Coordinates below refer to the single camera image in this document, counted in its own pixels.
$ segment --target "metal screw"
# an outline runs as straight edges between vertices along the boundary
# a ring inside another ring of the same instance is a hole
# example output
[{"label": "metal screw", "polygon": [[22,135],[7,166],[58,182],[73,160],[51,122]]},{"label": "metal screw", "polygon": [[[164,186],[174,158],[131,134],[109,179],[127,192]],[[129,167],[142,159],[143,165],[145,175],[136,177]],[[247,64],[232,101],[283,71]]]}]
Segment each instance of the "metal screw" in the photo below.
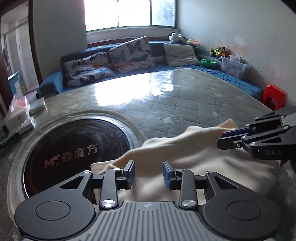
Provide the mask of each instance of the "metal screw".
[{"label": "metal screw", "polygon": [[113,207],[115,205],[115,201],[110,200],[110,199],[106,199],[106,200],[101,202],[101,205],[104,206],[104,207]]},{"label": "metal screw", "polygon": [[193,207],[196,205],[196,202],[193,200],[184,200],[181,202],[184,207]]}]

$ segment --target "doorway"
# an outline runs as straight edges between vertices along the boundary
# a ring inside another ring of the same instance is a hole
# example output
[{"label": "doorway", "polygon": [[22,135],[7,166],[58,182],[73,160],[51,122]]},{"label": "doorway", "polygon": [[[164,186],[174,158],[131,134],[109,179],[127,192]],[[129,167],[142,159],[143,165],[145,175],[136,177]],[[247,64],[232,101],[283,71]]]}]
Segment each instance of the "doorway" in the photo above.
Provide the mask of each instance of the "doorway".
[{"label": "doorway", "polygon": [[32,58],[28,12],[27,1],[1,16],[1,51],[8,79],[19,72],[20,83],[12,86],[13,92],[21,91],[33,102],[39,83]]}]

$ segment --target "gray pillow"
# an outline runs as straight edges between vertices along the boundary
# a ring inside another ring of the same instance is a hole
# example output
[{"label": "gray pillow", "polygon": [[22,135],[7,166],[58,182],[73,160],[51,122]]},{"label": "gray pillow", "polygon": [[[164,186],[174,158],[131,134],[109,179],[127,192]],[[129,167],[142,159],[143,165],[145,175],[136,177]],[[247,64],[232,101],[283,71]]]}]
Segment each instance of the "gray pillow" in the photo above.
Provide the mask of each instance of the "gray pillow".
[{"label": "gray pillow", "polygon": [[163,44],[163,48],[170,66],[201,65],[191,45]]}]

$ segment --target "plastic storage box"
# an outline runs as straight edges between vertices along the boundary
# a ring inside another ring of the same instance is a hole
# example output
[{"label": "plastic storage box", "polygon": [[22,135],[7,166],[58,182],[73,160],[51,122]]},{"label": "plastic storage box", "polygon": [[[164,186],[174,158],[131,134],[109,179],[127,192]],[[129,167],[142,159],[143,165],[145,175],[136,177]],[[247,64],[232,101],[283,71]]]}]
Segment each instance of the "plastic storage box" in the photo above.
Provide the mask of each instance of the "plastic storage box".
[{"label": "plastic storage box", "polygon": [[221,70],[238,79],[244,80],[247,78],[251,66],[249,64],[242,64],[232,59],[222,57]]},{"label": "plastic storage box", "polygon": [[242,62],[242,58],[241,57],[238,57],[238,56],[234,56],[234,55],[229,55],[229,58],[231,59],[231,60],[235,60],[235,61],[237,61],[237,62]]}]

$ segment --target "butterfly pillow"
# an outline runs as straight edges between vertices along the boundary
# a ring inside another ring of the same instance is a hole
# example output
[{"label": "butterfly pillow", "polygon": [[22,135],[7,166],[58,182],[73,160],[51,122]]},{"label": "butterfly pillow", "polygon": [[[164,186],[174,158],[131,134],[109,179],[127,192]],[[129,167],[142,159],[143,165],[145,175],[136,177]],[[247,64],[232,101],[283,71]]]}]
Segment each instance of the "butterfly pillow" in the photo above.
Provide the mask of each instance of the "butterfly pillow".
[{"label": "butterfly pillow", "polygon": [[66,76],[67,86],[76,87],[87,83],[97,83],[106,77],[113,77],[115,73],[106,67],[97,67],[96,65],[86,65],[75,69],[74,72]]},{"label": "butterfly pillow", "polygon": [[121,73],[154,66],[147,36],[118,45],[109,50],[109,55]]},{"label": "butterfly pillow", "polygon": [[108,67],[107,52],[98,52],[83,59],[76,59],[64,63],[66,74],[76,72],[78,68],[95,66],[96,68]]}]

